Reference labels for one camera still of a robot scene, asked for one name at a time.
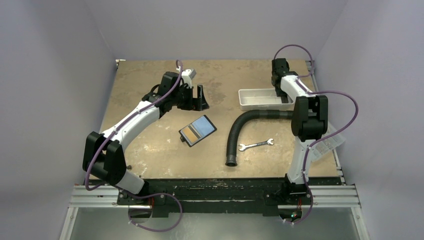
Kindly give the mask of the black leather card holder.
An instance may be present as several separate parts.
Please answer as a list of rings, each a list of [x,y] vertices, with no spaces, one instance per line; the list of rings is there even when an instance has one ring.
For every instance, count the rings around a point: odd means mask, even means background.
[[[189,147],[193,147],[216,131],[217,127],[212,121],[206,115],[202,115],[178,132],[180,141],[186,143]]]

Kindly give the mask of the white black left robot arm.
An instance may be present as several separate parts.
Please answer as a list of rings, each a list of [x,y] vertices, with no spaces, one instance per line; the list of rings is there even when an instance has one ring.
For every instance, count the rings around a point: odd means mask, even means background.
[[[88,182],[93,175],[106,184],[129,192],[130,199],[136,204],[146,203],[149,199],[148,183],[127,169],[125,150],[145,128],[173,107],[198,112],[209,108],[202,85],[197,86],[197,96],[193,96],[195,75],[193,68],[165,72],[161,83],[144,95],[125,118],[102,133],[91,132],[85,141],[82,162],[85,181]]]

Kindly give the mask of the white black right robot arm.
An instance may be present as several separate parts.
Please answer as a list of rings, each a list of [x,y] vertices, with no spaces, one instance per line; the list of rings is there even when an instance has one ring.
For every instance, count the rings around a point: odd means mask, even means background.
[[[308,194],[309,171],[313,144],[328,130],[328,98],[313,93],[298,74],[290,71],[285,58],[271,61],[271,83],[277,96],[294,102],[291,131],[294,135],[294,153],[290,168],[284,177],[280,196],[288,204]]]

